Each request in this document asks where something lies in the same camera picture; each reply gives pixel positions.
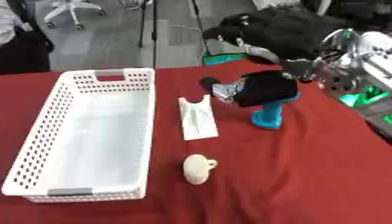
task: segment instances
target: teal object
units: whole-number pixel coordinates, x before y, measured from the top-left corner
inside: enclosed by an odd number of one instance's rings
[[[213,66],[245,58],[245,53],[221,53],[212,56],[204,56],[202,62],[203,66]]]
[[[251,122],[258,127],[277,130],[282,126],[282,104],[294,102],[299,98],[296,97],[281,101],[274,101],[262,106],[261,110],[252,113]]]

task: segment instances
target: chair leg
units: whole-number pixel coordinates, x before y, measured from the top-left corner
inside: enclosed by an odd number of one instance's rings
[[[102,10],[101,6],[99,6],[98,4],[94,4],[94,3],[73,3],[73,5],[76,8],[81,8],[81,9],[92,9],[92,10],[98,10],[98,11]]]
[[[52,19],[54,19],[55,17],[57,17],[58,15],[60,15],[61,13],[68,11],[68,7],[66,4],[62,4],[61,6],[59,6],[58,8],[56,8],[55,10],[51,11],[49,14],[47,14],[44,18],[45,23],[49,23],[51,22]]]
[[[77,7],[76,7],[75,3],[71,3],[70,7],[69,7],[69,12],[71,13],[71,17],[72,17],[73,22],[75,23],[75,25],[80,25],[81,23],[79,22],[79,19],[76,16],[76,12],[75,12],[76,8]]]

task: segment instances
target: cup handle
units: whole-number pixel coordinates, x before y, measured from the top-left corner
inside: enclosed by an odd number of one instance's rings
[[[208,159],[208,165],[210,167],[210,170],[215,168],[218,165],[218,162],[216,160],[213,159]]]

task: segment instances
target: green light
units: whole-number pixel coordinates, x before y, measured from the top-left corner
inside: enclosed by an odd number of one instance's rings
[[[344,36],[349,36],[350,35],[350,31],[349,30],[344,30],[343,31],[343,35]]]
[[[340,97],[340,100],[348,107],[354,108],[361,105],[368,105],[369,103],[379,101],[387,96],[389,96],[389,92],[371,86],[367,88],[367,91],[360,94],[345,94]]]
[[[392,125],[392,114],[384,116],[384,121],[390,125]]]

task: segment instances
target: white paper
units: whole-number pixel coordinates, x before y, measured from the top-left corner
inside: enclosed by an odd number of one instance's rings
[[[179,98],[178,103],[185,140],[218,136],[209,94],[205,94],[201,102],[190,103],[185,98]]]

